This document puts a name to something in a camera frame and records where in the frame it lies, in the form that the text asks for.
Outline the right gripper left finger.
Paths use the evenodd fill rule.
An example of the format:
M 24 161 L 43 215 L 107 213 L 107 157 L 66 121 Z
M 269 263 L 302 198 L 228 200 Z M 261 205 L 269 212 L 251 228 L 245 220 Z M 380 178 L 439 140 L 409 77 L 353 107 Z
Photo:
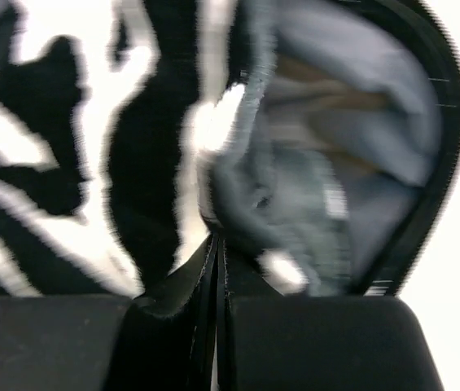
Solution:
M 0 390 L 207 390 L 217 238 L 143 297 L 0 297 Z

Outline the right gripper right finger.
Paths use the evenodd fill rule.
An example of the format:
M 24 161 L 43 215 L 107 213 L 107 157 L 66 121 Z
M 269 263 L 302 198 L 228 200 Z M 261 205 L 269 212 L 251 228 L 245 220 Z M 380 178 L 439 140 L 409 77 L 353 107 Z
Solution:
M 285 297 L 224 244 L 217 265 L 220 389 L 442 389 L 423 330 L 403 301 Z

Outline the zebra striped blanket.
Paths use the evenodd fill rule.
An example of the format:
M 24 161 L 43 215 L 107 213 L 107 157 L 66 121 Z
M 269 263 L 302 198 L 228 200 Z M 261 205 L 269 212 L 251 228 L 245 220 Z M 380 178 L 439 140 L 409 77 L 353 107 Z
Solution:
M 0 295 L 197 275 L 196 163 L 236 109 L 246 27 L 239 1 L 0 1 Z

